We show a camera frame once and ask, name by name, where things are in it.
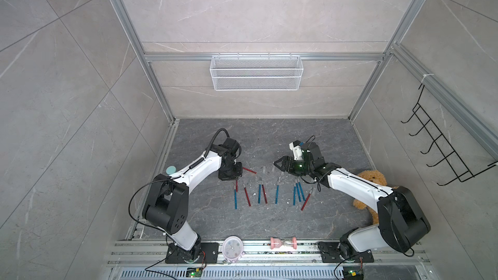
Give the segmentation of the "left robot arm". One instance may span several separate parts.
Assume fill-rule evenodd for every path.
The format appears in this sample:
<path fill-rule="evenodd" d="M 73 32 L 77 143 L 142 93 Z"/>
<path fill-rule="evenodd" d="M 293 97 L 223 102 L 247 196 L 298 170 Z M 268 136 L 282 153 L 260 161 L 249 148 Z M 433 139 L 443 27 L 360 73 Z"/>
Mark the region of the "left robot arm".
<path fill-rule="evenodd" d="M 142 217 L 154 228 L 166 232 L 185 260 L 200 255 L 201 237 L 188 223 L 189 194 L 209 175 L 219 180 L 237 180 L 243 165 L 240 144 L 228 137 L 220 145 L 211 144 L 200 157 L 171 175 L 159 174 L 150 184 Z"/>

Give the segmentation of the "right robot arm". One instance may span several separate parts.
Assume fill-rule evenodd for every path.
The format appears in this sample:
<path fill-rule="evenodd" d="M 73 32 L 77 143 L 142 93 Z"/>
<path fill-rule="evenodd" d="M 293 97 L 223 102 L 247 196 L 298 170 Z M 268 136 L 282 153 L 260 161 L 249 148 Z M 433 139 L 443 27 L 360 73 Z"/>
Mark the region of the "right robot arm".
<path fill-rule="evenodd" d="M 389 187 L 365 174 L 354 175 L 328 163 L 314 142 L 294 141 L 289 147 L 293 154 L 274 162 L 280 171 L 299 178 L 308 176 L 318 187 L 348 194 L 374 213 L 371 226 L 353 229 L 341 237 L 338 251 L 342 259 L 351 260 L 362 252 L 386 247 L 406 254 L 430 232 L 427 217 L 406 187 Z"/>

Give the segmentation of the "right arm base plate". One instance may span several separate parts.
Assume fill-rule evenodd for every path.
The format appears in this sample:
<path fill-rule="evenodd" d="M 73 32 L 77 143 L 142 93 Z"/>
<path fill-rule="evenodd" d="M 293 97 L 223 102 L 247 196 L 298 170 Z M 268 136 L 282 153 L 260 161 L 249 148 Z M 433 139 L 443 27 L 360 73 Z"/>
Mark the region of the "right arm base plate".
<path fill-rule="evenodd" d="M 323 263 L 373 263 L 374 257 L 370 250 L 357 252 L 347 242 L 317 242 Z"/>

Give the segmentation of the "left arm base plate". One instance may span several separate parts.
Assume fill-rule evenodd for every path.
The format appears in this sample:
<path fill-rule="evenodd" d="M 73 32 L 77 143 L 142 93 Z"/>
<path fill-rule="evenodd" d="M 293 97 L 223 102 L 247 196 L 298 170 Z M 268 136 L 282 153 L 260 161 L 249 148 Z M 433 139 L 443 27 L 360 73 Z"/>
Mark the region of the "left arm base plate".
<path fill-rule="evenodd" d="M 182 249 L 174 243 L 170 243 L 168 246 L 167 257 L 165 258 L 166 264 L 214 264 L 218 260 L 219 243 L 217 242 L 201 242 L 195 244 L 189 251 Z"/>

